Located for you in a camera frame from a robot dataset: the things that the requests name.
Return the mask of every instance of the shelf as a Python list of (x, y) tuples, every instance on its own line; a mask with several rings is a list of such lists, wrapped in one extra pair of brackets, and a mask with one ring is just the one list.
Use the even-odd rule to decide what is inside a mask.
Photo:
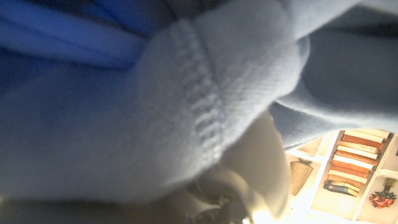
[[(297, 161), (303, 158), (312, 161), (314, 170), (297, 196), (290, 195), (291, 220), (295, 223), (396, 223), (398, 224), (398, 201), (389, 208), (374, 208), (368, 198), (374, 191), (383, 190), (386, 177), (398, 179), (398, 135), (390, 136), (379, 156), (379, 165), (369, 173), (368, 182), (361, 187), (357, 197), (330, 192), (323, 188), (331, 166), (331, 155), (336, 150), (335, 142), (343, 132), (326, 135), (296, 151), (289, 151), (287, 158)], [(398, 194), (398, 183), (390, 192)]]
[[(382, 223), (382, 224), (394, 224), (398, 219), (398, 213), (396, 212), (398, 209), (398, 202), (392, 204), (388, 208), (374, 208), (368, 198), (375, 191), (383, 190), (384, 183), (383, 175), (376, 175), (371, 182), (371, 186), (367, 189), (366, 194), (364, 195), (364, 201), (360, 206), (360, 211), (358, 213), (358, 217), (356, 218), (358, 221), (366, 221), (366, 222), (374, 222), (374, 223)], [(398, 193), (398, 184), (390, 189), (390, 192)]]

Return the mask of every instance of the light blue sweatshirt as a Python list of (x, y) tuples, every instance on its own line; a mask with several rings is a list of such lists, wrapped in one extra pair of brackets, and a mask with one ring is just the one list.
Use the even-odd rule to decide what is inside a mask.
[(119, 17), (131, 8), (115, 3), (103, 22), (95, 8), (0, 1), (0, 195), (157, 198), (267, 109), (286, 148), (340, 128), (398, 130), (397, 35), (364, 33), (396, 23), (395, 1), (169, 1), (175, 22), (131, 23), (157, 15), (148, 2)]

